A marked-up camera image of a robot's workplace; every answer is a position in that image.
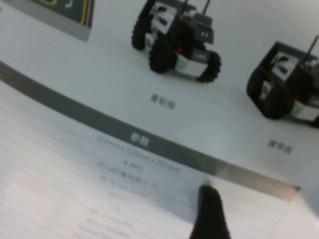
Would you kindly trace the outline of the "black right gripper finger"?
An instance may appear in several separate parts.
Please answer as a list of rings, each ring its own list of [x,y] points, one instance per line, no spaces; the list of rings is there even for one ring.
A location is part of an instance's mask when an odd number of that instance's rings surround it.
[[[229,239],[223,204],[219,192],[209,185],[202,185],[198,192],[197,217],[191,239]]]

